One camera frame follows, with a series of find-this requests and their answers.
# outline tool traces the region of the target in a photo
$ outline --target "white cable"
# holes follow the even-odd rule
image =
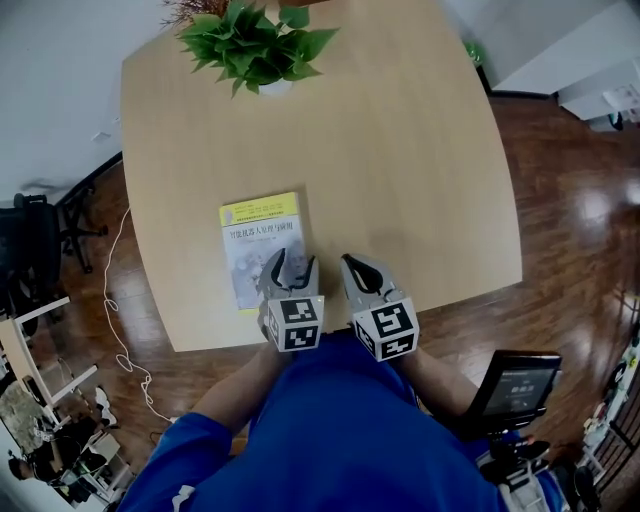
[[[153,379],[151,378],[151,373],[149,373],[149,370],[147,370],[146,368],[143,368],[142,366],[138,366],[137,364],[134,364],[131,361],[131,358],[129,357],[129,349],[122,342],[122,340],[120,339],[120,336],[118,336],[118,333],[113,328],[113,324],[111,323],[111,316],[109,316],[109,309],[111,309],[111,311],[113,312],[118,311],[118,303],[107,296],[107,272],[109,270],[109,267],[111,266],[111,258],[113,257],[113,251],[116,248],[116,244],[118,243],[118,240],[120,240],[120,235],[122,235],[122,229],[124,228],[124,221],[127,218],[127,215],[129,215],[129,212],[131,212],[131,207],[127,208],[127,211],[124,212],[124,215],[122,216],[122,221],[120,221],[120,231],[118,231],[118,236],[116,236],[116,239],[113,241],[113,246],[111,246],[111,250],[109,251],[109,259],[107,260],[107,266],[104,268],[104,293],[103,293],[104,310],[105,310],[105,313],[107,314],[107,320],[109,321],[109,327],[111,328],[111,332],[113,333],[115,338],[118,340],[118,343],[120,343],[120,345],[122,345],[122,348],[124,349],[124,354],[116,355],[116,361],[126,372],[133,373],[133,369],[137,368],[138,370],[146,374],[144,380],[140,383],[140,388],[142,388],[142,393],[144,393],[144,401],[146,402],[147,407],[149,407],[149,409],[151,409],[153,414],[155,414],[159,418],[162,418],[163,420],[166,420],[169,423],[173,423],[169,418],[160,414],[158,411],[156,411],[153,408],[153,398],[151,398],[151,396],[149,395],[149,385],[153,381]]]
[[[60,364],[60,361],[62,361],[64,363],[64,365],[67,367],[67,371],[69,372],[69,377],[71,377],[71,380],[73,380],[73,372],[71,371],[71,368],[69,368],[69,365],[67,364],[67,362],[62,359],[61,357],[58,358],[58,364]],[[60,375],[62,375],[62,383],[66,384],[66,379],[64,378],[64,370],[62,369],[62,364],[60,364]]]

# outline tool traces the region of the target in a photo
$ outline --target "white wall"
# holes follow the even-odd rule
[[[160,33],[159,4],[0,1],[0,201],[30,184],[55,200],[121,151],[121,63]]]
[[[638,55],[638,1],[509,0],[476,36],[494,90],[552,94]]]
[[[0,489],[0,510],[2,512],[23,512],[2,489]]]
[[[9,450],[20,454],[18,445],[0,421],[0,488],[21,512],[102,512],[104,507],[96,499],[74,509],[47,484],[38,480],[17,480],[9,471]]]
[[[477,25],[511,0],[438,0],[450,25],[463,40],[473,39]]]

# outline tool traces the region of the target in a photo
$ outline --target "potted plant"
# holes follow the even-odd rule
[[[269,94],[274,87],[288,88],[287,82],[320,75],[309,63],[338,30],[303,30],[309,25],[308,7],[282,7],[275,24],[265,7],[256,9],[241,0],[231,0],[222,17],[200,13],[191,19],[178,38],[195,56],[194,72],[205,66],[222,68],[218,81],[234,80],[232,97],[243,84],[256,94]]]

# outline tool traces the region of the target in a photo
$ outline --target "wooden floor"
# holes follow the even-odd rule
[[[634,149],[628,136],[592,133],[551,102],[491,103],[513,180],[524,279],[508,289],[421,313],[420,343],[476,383],[497,348],[560,352],[562,380],[548,402],[549,412],[532,427],[557,451],[582,438],[582,424],[593,413],[628,339],[629,311],[616,290],[632,287],[638,261],[640,145],[636,141]],[[167,423],[144,404],[142,372],[126,373],[115,360],[122,349],[105,317],[102,269],[128,206],[122,167],[96,185],[88,215],[95,225],[107,224],[110,233],[88,244],[95,273],[85,276],[73,258],[65,260],[63,283],[71,304],[63,322],[41,329],[36,341],[45,347],[50,338],[74,371],[98,364],[98,374],[83,390],[91,397],[92,386],[99,383],[107,391],[122,426],[116,437],[139,469],[154,448],[154,432],[162,432]],[[186,412],[256,350],[173,352],[130,218],[114,253],[109,293],[120,304],[112,314],[114,325],[131,357],[153,374],[149,391],[154,407],[167,416]],[[630,480],[625,489],[609,489],[607,509],[615,510],[632,493],[640,475]]]

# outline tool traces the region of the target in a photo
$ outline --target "wooden table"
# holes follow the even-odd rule
[[[123,66],[136,236],[177,351],[262,341],[236,311],[218,207],[297,191],[321,262],[325,330],[346,327],[339,257],[384,260],[417,310],[520,281],[513,190],[487,98],[435,0],[333,0],[324,75],[282,98],[191,74],[165,33]]]

